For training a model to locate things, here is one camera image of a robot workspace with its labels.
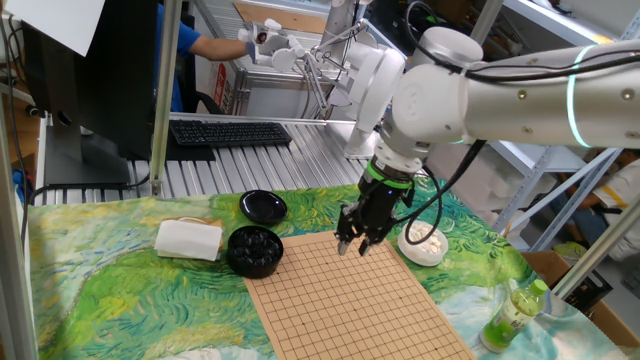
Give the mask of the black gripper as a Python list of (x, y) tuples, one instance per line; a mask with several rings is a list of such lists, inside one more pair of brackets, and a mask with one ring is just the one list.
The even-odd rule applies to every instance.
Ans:
[(356, 237), (356, 226), (378, 226), (365, 229), (359, 254), (366, 256), (372, 247), (379, 245), (395, 226), (392, 212), (396, 204), (412, 189), (412, 182), (387, 179), (364, 173), (358, 183), (361, 195), (357, 204), (342, 205), (337, 228), (334, 233), (338, 240), (338, 254), (345, 255)]

